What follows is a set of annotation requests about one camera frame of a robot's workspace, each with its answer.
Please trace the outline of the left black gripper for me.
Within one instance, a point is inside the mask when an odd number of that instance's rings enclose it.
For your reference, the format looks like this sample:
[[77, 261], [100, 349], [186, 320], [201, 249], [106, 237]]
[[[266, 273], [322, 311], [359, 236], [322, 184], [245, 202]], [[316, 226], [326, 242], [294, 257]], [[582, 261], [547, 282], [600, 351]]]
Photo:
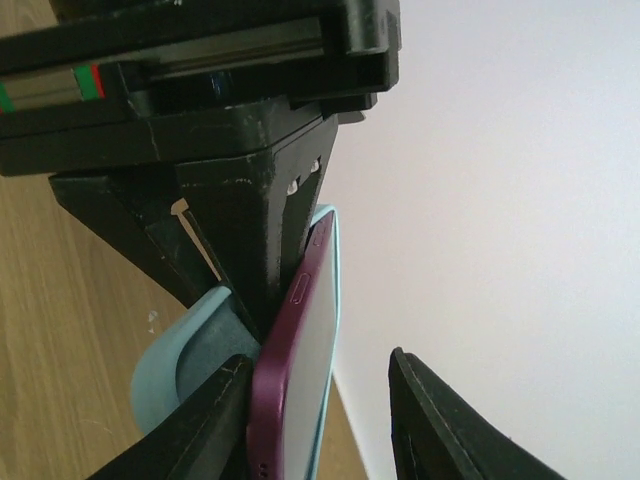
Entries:
[[234, 156], [299, 129], [254, 153], [176, 168], [189, 221], [244, 324], [265, 339], [304, 253], [333, 115], [370, 109], [398, 81], [399, 3], [54, 10], [56, 25], [1, 41], [5, 176]]

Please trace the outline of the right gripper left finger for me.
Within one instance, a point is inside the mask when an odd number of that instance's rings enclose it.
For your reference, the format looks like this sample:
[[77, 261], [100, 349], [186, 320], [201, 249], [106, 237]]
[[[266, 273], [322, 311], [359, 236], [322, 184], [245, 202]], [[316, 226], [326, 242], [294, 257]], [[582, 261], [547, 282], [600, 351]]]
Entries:
[[247, 479], [253, 363], [234, 355], [167, 419], [93, 480]]

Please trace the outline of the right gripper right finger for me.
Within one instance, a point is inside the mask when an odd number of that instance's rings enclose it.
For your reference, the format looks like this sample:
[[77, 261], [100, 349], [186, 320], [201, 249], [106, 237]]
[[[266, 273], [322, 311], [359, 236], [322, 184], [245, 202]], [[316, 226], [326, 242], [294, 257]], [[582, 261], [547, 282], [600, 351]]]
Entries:
[[560, 479], [502, 434], [416, 355], [390, 355], [391, 439], [399, 479]]

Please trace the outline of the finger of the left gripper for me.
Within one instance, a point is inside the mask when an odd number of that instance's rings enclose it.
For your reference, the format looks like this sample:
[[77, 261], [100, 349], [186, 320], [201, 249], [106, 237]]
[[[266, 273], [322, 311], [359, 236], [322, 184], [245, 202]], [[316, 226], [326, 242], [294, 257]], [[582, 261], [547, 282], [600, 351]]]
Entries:
[[220, 284], [179, 218], [172, 174], [54, 175], [58, 204], [189, 308]]

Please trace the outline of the light blue phone case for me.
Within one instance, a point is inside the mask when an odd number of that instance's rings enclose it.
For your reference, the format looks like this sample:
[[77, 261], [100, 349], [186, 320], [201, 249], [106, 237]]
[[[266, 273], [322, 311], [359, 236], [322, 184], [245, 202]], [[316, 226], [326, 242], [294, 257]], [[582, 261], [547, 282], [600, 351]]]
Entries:
[[[323, 207], [332, 207], [336, 212], [340, 325], [339, 217], [334, 206], [320, 205], [313, 214], [312, 226]], [[230, 290], [212, 288], [159, 336], [138, 362], [131, 382], [131, 405], [138, 428], [144, 435], [151, 433], [233, 355], [247, 356], [256, 367], [263, 345], [240, 321]], [[313, 478], [317, 475], [330, 387], [331, 376]]]

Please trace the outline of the purple smartphone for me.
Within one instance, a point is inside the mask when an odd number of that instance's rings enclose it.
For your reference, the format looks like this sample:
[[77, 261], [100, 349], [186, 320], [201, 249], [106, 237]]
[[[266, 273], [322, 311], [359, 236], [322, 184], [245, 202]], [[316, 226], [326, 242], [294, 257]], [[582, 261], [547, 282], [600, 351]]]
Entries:
[[302, 261], [252, 380], [247, 454], [253, 479], [311, 479], [339, 325], [336, 212], [315, 216]]

